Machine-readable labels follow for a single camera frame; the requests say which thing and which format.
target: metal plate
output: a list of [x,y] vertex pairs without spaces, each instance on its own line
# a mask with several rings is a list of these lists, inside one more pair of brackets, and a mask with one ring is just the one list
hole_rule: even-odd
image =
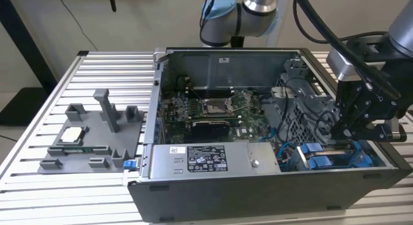
[[[325,62],[327,52],[314,52],[314,56],[334,77]],[[152,80],[137,77],[150,74],[150,52],[90,52],[86,57],[76,58],[0,166],[0,224],[146,224],[141,221],[128,190],[121,186],[121,173],[44,176],[36,172],[38,159],[45,156],[46,146],[52,144],[65,121],[66,104],[82,101],[88,104],[86,110],[96,110],[98,105],[92,100],[92,92],[104,87],[110,89],[117,109],[137,105],[145,111]],[[413,165],[411,116],[406,115],[401,123],[409,133],[407,141],[393,145]],[[277,223],[413,224],[413,175],[390,189],[370,192],[345,211],[193,222],[196,225]]]

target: black stand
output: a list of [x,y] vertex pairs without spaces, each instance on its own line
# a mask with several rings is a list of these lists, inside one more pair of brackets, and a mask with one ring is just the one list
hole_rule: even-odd
[[0,0],[0,21],[42,88],[22,88],[0,112],[0,125],[25,126],[57,84],[10,0]]
[[0,124],[4,126],[26,126],[48,94],[42,88],[22,88],[0,112]]

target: black computer case side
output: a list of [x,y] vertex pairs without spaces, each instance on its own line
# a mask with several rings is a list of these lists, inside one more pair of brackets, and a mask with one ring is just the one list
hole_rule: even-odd
[[394,181],[398,169],[308,172],[128,185],[145,222],[342,210]]

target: screw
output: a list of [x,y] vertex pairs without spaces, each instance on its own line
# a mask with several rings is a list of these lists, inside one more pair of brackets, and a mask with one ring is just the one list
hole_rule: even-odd
[[371,84],[370,84],[370,83],[366,83],[366,88],[367,88],[367,90],[369,90],[369,91],[371,91],[371,90],[373,90],[373,86],[371,86]]
[[342,131],[342,134],[343,134],[346,137],[350,137],[350,136],[351,136],[350,131],[349,131],[347,129],[345,129],[345,130]]

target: green circuit board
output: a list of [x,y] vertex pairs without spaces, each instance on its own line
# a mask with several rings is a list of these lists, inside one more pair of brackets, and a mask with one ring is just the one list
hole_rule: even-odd
[[[258,142],[269,135],[269,123],[253,91],[236,90],[228,98],[188,99],[182,93],[162,100],[166,143]],[[216,140],[190,139],[190,125],[200,121],[229,123],[228,135]]]

